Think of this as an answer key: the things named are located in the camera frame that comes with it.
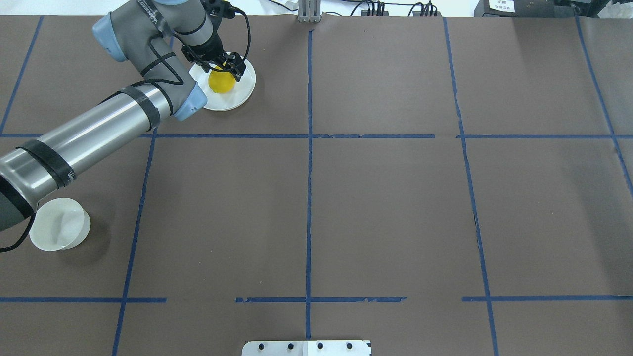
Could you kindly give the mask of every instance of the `black device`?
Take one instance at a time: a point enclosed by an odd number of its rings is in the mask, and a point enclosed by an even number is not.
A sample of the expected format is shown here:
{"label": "black device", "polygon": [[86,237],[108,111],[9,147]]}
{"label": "black device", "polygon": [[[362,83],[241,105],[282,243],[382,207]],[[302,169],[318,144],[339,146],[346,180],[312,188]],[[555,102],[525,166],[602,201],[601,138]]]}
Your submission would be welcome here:
{"label": "black device", "polygon": [[609,0],[479,0],[474,17],[597,17]]}

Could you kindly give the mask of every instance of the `blue tape line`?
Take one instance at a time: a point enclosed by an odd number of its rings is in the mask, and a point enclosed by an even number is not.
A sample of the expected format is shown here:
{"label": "blue tape line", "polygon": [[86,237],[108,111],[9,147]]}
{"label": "blue tape line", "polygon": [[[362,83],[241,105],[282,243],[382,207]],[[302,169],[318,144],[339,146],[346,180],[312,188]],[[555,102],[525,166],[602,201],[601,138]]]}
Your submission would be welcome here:
{"label": "blue tape line", "polygon": [[236,298],[236,303],[305,303],[306,298],[302,296],[252,296],[248,298]]}
{"label": "blue tape line", "polygon": [[378,302],[378,303],[399,303],[406,299],[405,296],[314,296],[312,301],[315,303],[360,303],[360,302]]}
{"label": "blue tape line", "polygon": [[293,134],[158,134],[165,139],[306,139],[308,135]]}
{"label": "blue tape line", "polygon": [[477,247],[479,248],[479,263],[481,265],[481,275],[484,280],[484,291],[486,293],[486,307],[488,309],[488,323],[490,325],[490,336],[492,339],[492,350],[495,356],[499,356],[499,347],[497,344],[497,331],[494,326],[494,316],[492,314],[492,301],[490,300],[490,286],[488,284],[488,273],[486,271],[486,258],[484,257],[484,244],[481,239],[481,230],[479,227],[479,215],[477,213],[477,202],[475,201],[475,190],[473,188],[472,174],[470,173],[470,163],[468,162],[468,150],[466,147],[466,139],[464,124],[461,117],[460,104],[457,100],[457,80],[455,78],[455,68],[453,65],[453,54],[451,52],[451,40],[448,36],[448,23],[446,17],[442,18],[444,22],[444,36],[446,37],[446,49],[448,51],[448,63],[451,69],[451,80],[453,81],[453,94],[455,98],[455,110],[460,124],[461,149],[464,155],[464,164],[466,165],[466,177],[468,179],[468,190],[470,192],[470,204],[475,219],[475,231],[477,233]]}
{"label": "blue tape line", "polygon": [[624,157],[622,157],[622,151],[620,150],[620,144],[618,143],[618,139],[616,138],[615,131],[613,130],[613,124],[611,123],[611,118],[609,117],[609,112],[606,109],[605,100],[602,97],[602,91],[600,90],[600,86],[598,85],[598,80],[596,79],[596,74],[594,73],[593,66],[591,65],[591,60],[589,59],[589,53],[587,52],[587,46],[585,45],[585,39],[582,35],[582,29],[580,27],[580,18],[576,15],[576,28],[578,29],[578,36],[580,38],[580,45],[582,46],[582,52],[585,55],[585,60],[587,61],[587,67],[589,68],[589,73],[591,74],[591,80],[594,83],[594,87],[596,88],[596,93],[598,94],[598,99],[600,100],[600,106],[602,107],[602,112],[605,115],[606,124],[609,127],[609,133],[611,134],[611,139],[613,140],[613,145],[615,146],[615,150],[618,154],[618,160],[620,161],[620,166],[622,167],[622,172],[624,173],[624,179],[627,182],[627,187],[629,188],[629,194],[631,198],[633,198],[633,185],[631,184],[631,178],[629,175],[629,170],[627,169],[626,164],[624,163]]}
{"label": "blue tape line", "polygon": [[157,133],[158,133],[158,128],[154,129],[152,142],[149,145],[147,166],[145,168],[145,178],[143,179],[143,189],[141,190],[141,201],[139,203],[139,213],[136,217],[134,237],[132,238],[132,248],[130,249],[130,259],[127,264],[127,273],[125,275],[125,284],[123,286],[121,309],[119,310],[119,319],[116,324],[115,341],[112,346],[112,356],[116,356],[116,353],[118,351],[119,340],[121,338],[121,328],[123,327],[123,318],[125,317],[125,305],[127,303],[127,293],[128,293],[128,290],[130,289],[130,279],[132,278],[132,267],[134,266],[134,255],[136,254],[136,244],[139,239],[139,230],[141,228],[141,215],[143,214],[143,208],[145,206],[145,193],[147,192],[147,180],[149,178],[149,169],[152,166],[152,159],[154,158],[154,146],[156,144]]}
{"label": "blue tape line", "polygon": [[121,298],[81,296],[4,296],[1,303],[120,303]]}
{"label": "blue tape line", "polygon": [[610,139],[609,135],[459,135],[466,139]]}
{"label": "blue tape line", "polygon": [[[123,298],[91,296],[2,296],[0,303],[121,303]],[[167,298],[128,298],[128,303],[166,303]]]}
{"label": "blue tape line", "polygon": [[[463,302],[485,302],[484,296],[464,296]],[[565,300],[630,300],[630,295],[511,295],[511,296],[491,296],[493,302],[545,302],[545,301],[565,301]]]}
{"label": "blue tape line", "polygon": [[166,303],[167,298],[160,297],[135,297],[135,298],[127,298],[125,303]]}
{"label": "blue tape line", "polygon": [[312,297],[312,31],[308,31],[308,206],[306,224],[306,340],[311,338]]}
{"label": "blue tape line", "polygon": [[[312,296],[311,303],[399,303],[406,299],[405,296]],[[306,298],[302,296],[252,296],[236,298],[236,303],[304,303]]]}
{"label": "blue tape line", "polygon": [[6,125],[6,121],[9,119],[9,112],[11,111],[11,107],[13,106],[13,100],[15,100],[15,95],[18,93],[20,82],[22,81],[22,77],[24,76],[24,71],[27,69],[28,59],[31,57],[31,53],[33,52],[33,47],[35,46],[35,40],[37,39],[37,34],[39,34],[39,30],[42,27],[43,21],[44,21],[44,17],[40,16],[40,19],[37,22],[37,27],[35,28],[35,33],[33,33],[33,38],[31,39],[31,44],[28,46],[27,55],[24,57],[24,62],[22,62],[20,74],[18,74],[18,80],[15,81],[15,85],[13,86],[13,92],[11,92],[11,97],[9,98],[9,103],[6,105],[6,110],[4,111],[2,122],[0,123],[0,135],[3,134],[4,126]]}
{"label": "blue tape line", "polygon": [[339,134],[339,135],[327,135],[319,134],[313,135],[315,139],[434,139],[435,135],[432,134],[408,134],[408,135],[386,135],[386,134],[371,134],[371,135],[354,135],[354,134]]}

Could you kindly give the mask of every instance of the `black cable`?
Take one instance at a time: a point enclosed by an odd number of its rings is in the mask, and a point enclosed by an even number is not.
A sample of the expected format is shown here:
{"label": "black cable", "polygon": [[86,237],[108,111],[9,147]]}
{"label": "black cable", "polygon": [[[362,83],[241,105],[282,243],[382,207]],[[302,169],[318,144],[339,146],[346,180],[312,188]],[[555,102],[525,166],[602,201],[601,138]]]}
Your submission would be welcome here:
{"label": "black cable", "polygon": [[411,10],[409,10],[409,14],[407,15],[407,17],[411,16],[411,14],[413,13],[413,10],[415,9],[415,6],[420,5],[422,7],[422,9],[420,11],[424,11],[424,4],[422,3],[416,3],[411,7]]}
{"label": "black cable", "polygon": [[276,2],[276,1],[273,1],[273,0],[268,0],[268,2],[269,2],[269,3],[276,4],[276,5],[279,5],[279,6],[283,7],[284,9],[286,9],[286,10],[288,10],[288,11],[290,11],[290,12],[299,11],[299,9],[292,10],[292,9],[290,9],[288,6],[286,6],[286,5],[284,5],[284,4],[280,4],[280,3]]}
{"label": "black cable", "polygon": [[424,7],[423,9],[423,13],[420,13],[420,16],[426,16],[426,17],[433,16],[433,9],[435,9],[435,16],[437,16],[437,8],[435,7],[435,5],[433,5],[431,0],[429,0],[426,7]]}
{"label": "black cable", "polygon": [[22,234],[22,236],[20,236],[18,241],[9,247],[0,248],[0,253],[9,252],[11,250],[15,250],[16,248],[20,247],[20,245],[22,245],[24,240],[27,238],[28,234],[31,232],[31,227],[33,227],[33,221],[35,221],[35,213],[31,215],[31,219],[28,221],[27,228],[24,230],[24,233]]}
{"label": "black cable", "polygon": [[248,36],[248,40],[246,42],[246,52],[244,52],[244,60],[246,61],[246,57],[248,57],[248,53],[251,50],[251,24],[248,22],[248,16],[246,16],[246,13],[243,12],[242,9],[235,8],[235,12],[241,14],[246,22],[246,32]]}
{"label": "black cable", "polygon": [[367,3],[367,13],[369,13],[369,11],[370,11],[369,4],[372,5],[371,8],[373,9],[373,1],[371,1],[371,0],[362,0],[362,1],[358,2],[358,4],[356,6],[354,6],[354,9],[352,10],[352,13],[349,14],[349,15],[350,16],[354,16],[354,12],[356,11],[356,9],[358,9],[359,6],[361,6],[362,4],[365,4],[365,3]]}
{"label": "black cable", "polygon": [[[171,57],[175,57],[176,54],[174,52],[169,52],[166,55],[162,56],[161,58],[168,60]],[[157,60],[154,60],[152,63],[148,64],[145,68],[143,68],[143,70],[141,70],[141,77],[145,77],[145,74],[147,74],[150,70],[152,70],[155,66],[157,66],[159,63],[161,63],[160,58],[158,58]]]}
{"label": "black cable", "polygon": [[[345,3],[364,3],[364,1],[361,0],[341,0],[344,1]],[[413,6],[413,4],[399,4],[399,3],[383,3],[385,5],[398,5],[398,6]]]}
{"label": "black cable", "polygon": [[149,49],[152,51],[152,53],[154,53],[154,55],[156,56],[156,59],[160,60],[160,63],[162,63],[165,66],[165,68],[167,68],[167,70],[169,70],[173,74],[173,76],[176,78],[177,81],[175,82],[173,80],[166,80],[166,79],[155,79],[155,81],[157,81],[157,82],[160,81],[160,82],[166,83],[166,84],[174,84],[176,86],[181,86],[182,84],[185,84],[185,81],[182,80],[182,78],[180,78],[180,76],[178,75],[178,72],[176,72],[176,70],[173,69],[173,67],[170,66],[169,63],[167,63],[167,60],[164,59],[160,55],[160,53],[156,50],[156,48],[154,48],[154,45],[152,44],[152,40],[155,40],[155,39],[157,39],[159,37],[163,37],[163,35],[158,33],[158,34],[155,34],[155,35],[151,36],[147,40],[147,45],[149,46]]}

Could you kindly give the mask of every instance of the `silver arm segment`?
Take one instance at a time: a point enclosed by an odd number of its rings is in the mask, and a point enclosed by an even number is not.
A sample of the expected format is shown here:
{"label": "silver arm segment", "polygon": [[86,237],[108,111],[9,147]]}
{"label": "silver arm segment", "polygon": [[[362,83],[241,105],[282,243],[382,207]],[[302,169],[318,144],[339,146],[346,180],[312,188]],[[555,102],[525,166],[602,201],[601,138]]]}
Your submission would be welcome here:
{"label": "silver arm segment", "polygon": [[41,199],[165,118],[184,120],[206,104],[163,40],[165,29],[198,51],[223,52],[200,0],[131,0],[97,22],[99,43],[114,59],[130,60],[145,80],[0,157],[0,231],[31,216]]}

